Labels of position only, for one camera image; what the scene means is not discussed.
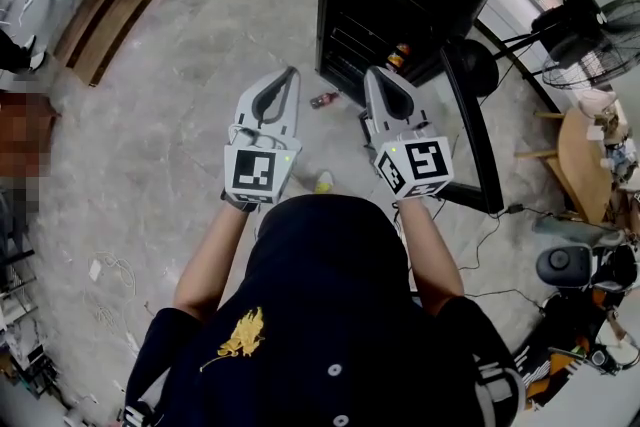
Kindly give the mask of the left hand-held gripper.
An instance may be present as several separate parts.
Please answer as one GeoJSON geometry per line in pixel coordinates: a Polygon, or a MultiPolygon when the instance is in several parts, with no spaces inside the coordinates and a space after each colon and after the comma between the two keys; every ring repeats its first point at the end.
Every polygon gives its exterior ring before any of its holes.
{"type": "Polygon", "coordinates": [[[294,137],[300,89],[298,70],[287,67],[263,76],[241,95],[237,124],[229,127],[224,147],[227,200],[240,205],[280,201],[302,149],[294,137]]]}

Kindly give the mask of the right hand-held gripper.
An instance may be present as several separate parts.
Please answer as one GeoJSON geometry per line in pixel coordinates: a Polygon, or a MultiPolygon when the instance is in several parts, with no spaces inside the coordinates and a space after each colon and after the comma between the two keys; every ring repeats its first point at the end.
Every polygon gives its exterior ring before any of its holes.
{"type": "Polygon", "coordinates": [[[454,178],[451,148],[428,122],[417,88],[382,67],[367,70],[364,87],[371,120],[363,129],[376,175],[396,200],[437,195],[454,178]]]}

